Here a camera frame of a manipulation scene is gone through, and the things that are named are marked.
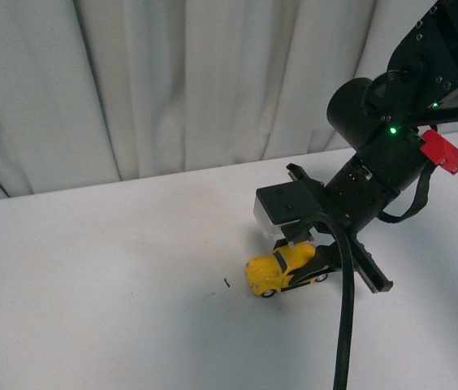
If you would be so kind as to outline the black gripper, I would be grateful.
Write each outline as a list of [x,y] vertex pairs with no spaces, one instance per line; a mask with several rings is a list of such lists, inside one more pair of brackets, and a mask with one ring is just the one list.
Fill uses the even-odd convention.
[[[342,229],[348,240],[353,266],[359,272],[372,293],[389,291],[390,281],[376,265],[357,233],[370,223],[392,199],[390,192],[376,180],[366,178],[366,169],[355,158],[351,158],[328,183],[323,184],[308,176],[296,164],[287,166],[292,181],[303,180],[321,202],[319,211],[300,221],[281,227],[281,232],[290,246],[313,241],[313,233],[329,233],[322,217],[330,217]],[[293,274],[294,284],[320,282],[335,271],[341,270],[341,257],[336,242],[319,245],[311,259]]]

